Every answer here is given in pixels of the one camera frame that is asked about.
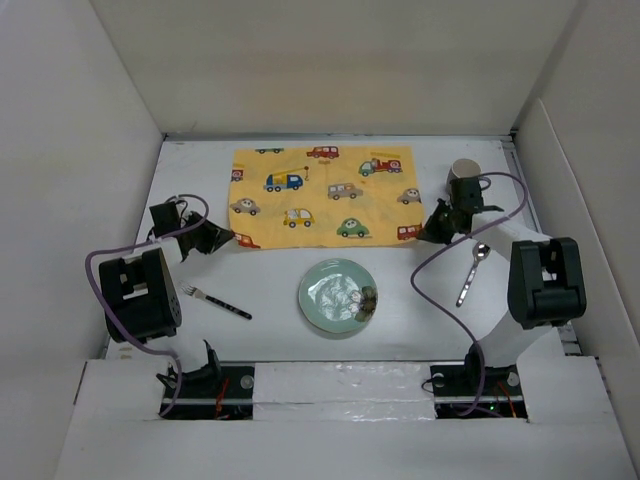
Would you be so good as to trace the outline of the yellow car-print cloth placemat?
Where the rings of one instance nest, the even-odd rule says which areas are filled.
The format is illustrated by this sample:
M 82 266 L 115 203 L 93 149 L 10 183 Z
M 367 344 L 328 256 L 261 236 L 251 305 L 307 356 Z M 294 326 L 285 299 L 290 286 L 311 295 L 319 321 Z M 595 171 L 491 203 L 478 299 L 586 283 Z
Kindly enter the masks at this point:
M 250 249 L 389 247 L 424 208 L 408 146 L 258 147 L 235 152 L 229 221 Z

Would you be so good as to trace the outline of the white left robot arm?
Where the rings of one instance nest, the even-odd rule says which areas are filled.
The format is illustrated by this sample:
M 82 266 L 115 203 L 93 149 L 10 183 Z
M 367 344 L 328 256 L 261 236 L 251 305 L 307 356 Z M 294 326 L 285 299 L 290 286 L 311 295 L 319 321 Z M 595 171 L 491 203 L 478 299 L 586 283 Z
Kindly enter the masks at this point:
M 153 225 L 148 239 L 92 252 L 85 259 L 85 269 L 111 339 L 147 355 L 171 359 L 171 373 L 178 379 L 182 374 L 178 354 L 149 346 L 152 340 L 175 336 L 182 324 L 163 243 L 175 243 L 184 261 L 191 251 L 213 254 L 234 240 L 235 234 L 208 220 L 209 205 L 198 195 L 175 195 L 149 211 Z

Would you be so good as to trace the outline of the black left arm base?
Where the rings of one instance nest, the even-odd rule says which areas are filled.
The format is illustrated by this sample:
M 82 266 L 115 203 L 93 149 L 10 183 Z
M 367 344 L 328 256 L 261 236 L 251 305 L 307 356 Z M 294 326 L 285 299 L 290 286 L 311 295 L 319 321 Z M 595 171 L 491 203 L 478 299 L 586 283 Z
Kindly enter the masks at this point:
M 164 388 L 159 416 L 166 420 L 252 420 L 255 365 L 220 362 L 210 343 L 204 344 L 206 362 L 182 373 L 177 397 L 178 372 L 174 366 L 156 375 Z

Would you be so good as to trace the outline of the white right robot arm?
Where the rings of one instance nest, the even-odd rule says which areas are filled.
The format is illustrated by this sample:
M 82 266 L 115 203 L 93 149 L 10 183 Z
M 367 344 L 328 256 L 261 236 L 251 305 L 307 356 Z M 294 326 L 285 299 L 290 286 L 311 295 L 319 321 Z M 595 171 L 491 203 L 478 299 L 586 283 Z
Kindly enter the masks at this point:
M 454 179 L 447 200 L 440 199 L 417 238 L 441 244 L 442 252 L 475 239 L 509 261 L 507 312 L 483 338 L 471 340 L 462 381 L 473 393 L 494 387 L 499 371 L 517 362 L 551 328 L 582 317 L 586 289 L 578 244 L 569 237 L 539 233 L 515 217 L 526 206 L 508 213 L 483 198 L 483 176 Z

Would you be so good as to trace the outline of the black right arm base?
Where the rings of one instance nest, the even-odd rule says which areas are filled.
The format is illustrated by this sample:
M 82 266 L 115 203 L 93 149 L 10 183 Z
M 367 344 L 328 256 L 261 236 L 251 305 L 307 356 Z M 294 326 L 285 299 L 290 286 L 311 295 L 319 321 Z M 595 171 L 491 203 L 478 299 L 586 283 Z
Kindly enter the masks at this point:
M 516 365 L 481 370 L 474 349 L 462 362 L 432 364 L 421 388 L 433 396 L 437 419 L 528 418 Z

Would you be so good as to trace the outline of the silver metal spoon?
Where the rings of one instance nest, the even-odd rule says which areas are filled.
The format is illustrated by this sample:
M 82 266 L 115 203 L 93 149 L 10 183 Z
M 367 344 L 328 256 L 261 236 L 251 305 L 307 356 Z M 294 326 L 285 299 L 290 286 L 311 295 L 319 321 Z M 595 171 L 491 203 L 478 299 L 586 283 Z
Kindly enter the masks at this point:
M 477 242 L 473 249 L 472 249 L 472 255 L 473 255 L 473 263 L 471 265 L 471 268 L 467 274 L 467 277 L 464 281 L 464 284 L 461 288 L 461 291 L 458 295 L 458 298 L 456 300 L 455 306 L 457 308 L 461 307 L 464 303 L 464 301 L 466 300 L 466 297 L 468 295 L 468 292 L 471 288 L 471 285 L 475 279 L 475 276 L 477 274 L 477 270 L 479 267 L 479 264 L 485 260 L 491 253 L 491 248 L 482 242 Z

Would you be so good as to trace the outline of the lavender ceramic mug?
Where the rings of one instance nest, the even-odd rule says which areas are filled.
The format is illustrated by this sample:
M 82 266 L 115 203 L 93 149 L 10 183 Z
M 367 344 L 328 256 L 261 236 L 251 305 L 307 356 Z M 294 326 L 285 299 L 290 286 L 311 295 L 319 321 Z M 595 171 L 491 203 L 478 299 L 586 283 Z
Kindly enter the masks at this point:
M 446 183 L 445 191 L 448 195 L 451 194 L 451 182 L 453 180 L 469 177 L 479 177 L 480 187 L 482 191 L 490 188 L 491 180 L 488 177 L 481 176 L 482 170 L 480 165 L 469 158 L 460 158 L 453 162 L 451 165 Z

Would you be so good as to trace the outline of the green ceramic plate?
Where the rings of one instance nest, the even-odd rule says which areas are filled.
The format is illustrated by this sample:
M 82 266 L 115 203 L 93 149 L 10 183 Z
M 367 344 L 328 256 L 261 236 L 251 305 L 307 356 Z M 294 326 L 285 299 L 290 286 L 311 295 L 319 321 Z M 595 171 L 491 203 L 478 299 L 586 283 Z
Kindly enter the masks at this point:
M 344 258 L 314 265 L 298 287 L 298 304 L 306 320 L 331 336 L 349 336 L 363 330 L 378 302 L 373 276 L 359 263 Z

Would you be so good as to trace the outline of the black-handled metal fork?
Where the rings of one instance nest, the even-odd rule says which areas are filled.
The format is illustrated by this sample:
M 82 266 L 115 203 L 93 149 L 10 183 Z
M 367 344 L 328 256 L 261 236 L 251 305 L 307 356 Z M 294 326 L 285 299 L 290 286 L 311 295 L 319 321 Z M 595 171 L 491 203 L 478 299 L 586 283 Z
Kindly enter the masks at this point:
M 232 314 L 234 314 L 236 316 L 239 316 L 239 317 L 241 317 L 241 318 L 243 318 L 245 320 L 252 320 L 253 319 L 253 316 L 250 313 L 248 313 L 248 312 L 246 312 L 246 311 L 244 311 L 244 310 L 242 310 L 242 309 L 240 309 L 238 307 L 235 307 L 235 306 L 233 306 L 233 305 L 231 305 L 231 304 L 229 304 L 227 302 L 224 302 L 224 301 L 222 301 L 222 300 L 220 300 L 218 298 L 215 298 L 215 297 L 213 297 L 211 295 L 208 295 L 208 294 L 206 294 L 205 292 L 203 292 L 202 290 L 200 290 L 199 288 L 197 288 L 197 287 L 195 287 L 193 285 L 190 285 L 190 284 L 187 284 L 187 283 L 182 283 L 180 285 L 180 287 L 181 287 L 181 290 L 188 296 L 191 296 L 193 298 L 196 298 L 196 299 L 208 302 L 210 304 L 213 304 L 213 305 L 215 305 L 215 306 L 217 306 L 217 307 L 219 307 L 219 308 L 221 308 L 223 310 L 226 310 L 226 311 L 228 311 L 228 312 L 230 312 L 230 313 L 232 313 Z

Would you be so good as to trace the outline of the aluminium table edge rail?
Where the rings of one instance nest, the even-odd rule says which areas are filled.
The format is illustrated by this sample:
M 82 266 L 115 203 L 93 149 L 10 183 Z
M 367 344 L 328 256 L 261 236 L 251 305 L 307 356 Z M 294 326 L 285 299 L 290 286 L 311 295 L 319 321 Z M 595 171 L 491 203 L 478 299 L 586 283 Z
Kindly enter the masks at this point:
M 340 140 L 373 139 L 373 138 L 472 138 L 472 139 L 498 139 L 511 140 L 512 133 L 507 134 L 363 134 L 363 133 L 186 133 L 171 132 L 165 133 L 164 139 L 167 141 L 231 141 L 231 140 L 293 140 L 293 139 L 324 139 L 336 138 Z

